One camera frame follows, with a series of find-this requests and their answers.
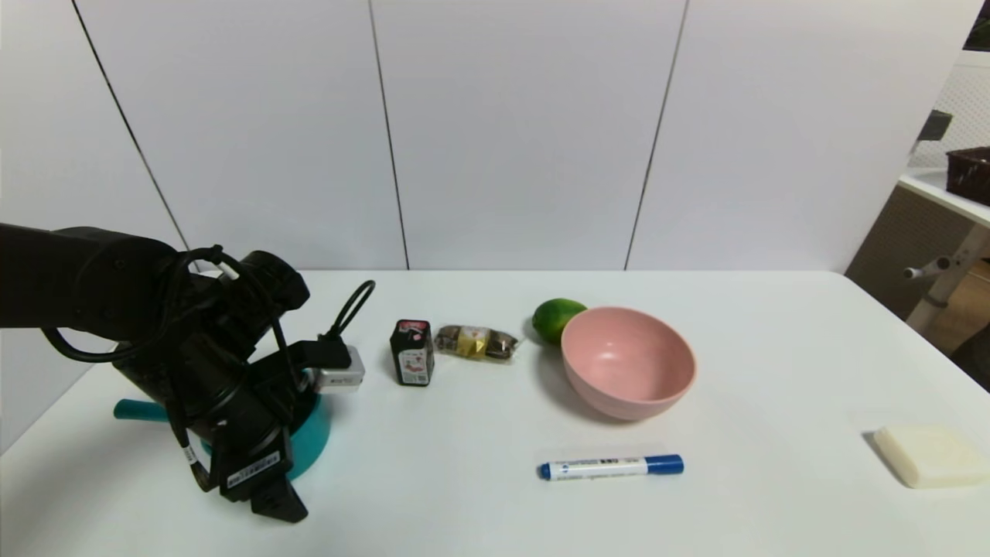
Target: teal handle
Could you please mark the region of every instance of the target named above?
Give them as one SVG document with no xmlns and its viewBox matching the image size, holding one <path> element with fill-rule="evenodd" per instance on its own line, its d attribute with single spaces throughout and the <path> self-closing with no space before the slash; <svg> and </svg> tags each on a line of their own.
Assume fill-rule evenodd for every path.
<svg viewBox="0 0 990 557">
<path fill-rule="evenodd" d="M 117 419 L 139 419 L 141 421 L 168 421 L 168 414 L 157 402 L 121 398 L 114 406 Z"/>
</svg>

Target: teal bowl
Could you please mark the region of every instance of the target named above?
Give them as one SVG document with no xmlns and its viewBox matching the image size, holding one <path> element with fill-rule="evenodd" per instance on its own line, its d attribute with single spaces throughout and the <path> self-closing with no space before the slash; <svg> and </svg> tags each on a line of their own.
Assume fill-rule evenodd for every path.
<svg viewBox="0 0 990 557">
<path fill-rule="evenodd" d="M 144 400 L 120 399 L 114 406 L 114 417 L 117 419 L 136 419 L 141 421 L 168 422 L 165 409 L 156 402 Z M 327 440 L 330 438 L 330 413 L 324 408 L 322 395 L 317 395 L 306 421 L 292 434 L 292 470 L 286 474 L 289 480 L 295 480 L 313 466 L 316 459 L 323 454 Z M 206 454 L 211 454 L 209 443 L 200 440 Z"/>
</svg>

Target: wrapped snack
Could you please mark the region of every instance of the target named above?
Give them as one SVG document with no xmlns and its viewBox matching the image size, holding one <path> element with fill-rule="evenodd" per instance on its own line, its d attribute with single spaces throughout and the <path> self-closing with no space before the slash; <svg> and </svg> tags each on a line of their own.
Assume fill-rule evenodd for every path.
<svg viewBox="0 0 990 557">
<path fill-rule="evenodd" d="M 517 346 L 516 337 L 485 327 L 448 325 L 437 331 L 437 350 L 471 360 L 507 362 Z"/>
</svg>

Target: marker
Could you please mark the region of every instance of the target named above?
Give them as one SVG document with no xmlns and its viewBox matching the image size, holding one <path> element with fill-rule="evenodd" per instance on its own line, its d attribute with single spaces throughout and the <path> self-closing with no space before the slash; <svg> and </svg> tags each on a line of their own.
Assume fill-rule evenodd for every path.
<svg viewBox="0 0 990 557">
<path fill-rule="evenodd" d="M 646 474 L 680 474 L 682 472 L 684 472 L 684 461 L 680 455 L 565 460 L 540 465 L 540 477 L 549 481 L 645 476 Z"/>
</svg>

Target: lime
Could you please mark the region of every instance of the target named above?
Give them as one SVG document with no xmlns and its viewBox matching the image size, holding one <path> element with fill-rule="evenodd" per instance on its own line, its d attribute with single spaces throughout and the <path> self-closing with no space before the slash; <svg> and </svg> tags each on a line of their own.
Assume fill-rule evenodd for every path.
<svg viewBox="0 0 990 557">
<path fill-rule="evenodd" d="M 533 312 L 533 328 L 553 346 L 560 346 L 560 334 L 571 317 L 584 311 L 583 303 L 567 298 L 554 298 L 540 304 Z"/>
</svg>

